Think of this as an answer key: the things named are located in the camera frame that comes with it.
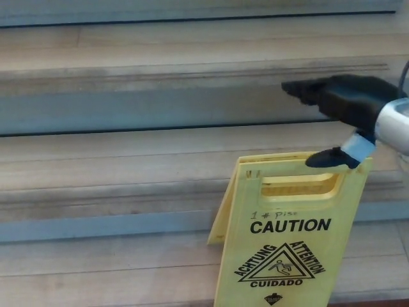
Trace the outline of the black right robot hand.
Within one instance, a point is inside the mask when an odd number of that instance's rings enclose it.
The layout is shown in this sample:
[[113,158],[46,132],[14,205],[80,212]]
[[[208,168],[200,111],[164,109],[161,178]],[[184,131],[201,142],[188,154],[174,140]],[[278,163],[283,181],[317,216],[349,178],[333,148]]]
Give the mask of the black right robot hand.
[[355,131],[341,146],[312,154],[306,165],[355,169],[375,150],[377,142],[408,155],[408,95],[378,77],[339,74],[317,79],[286,81],[288,95],[307,106],[316,106],[328,118]]

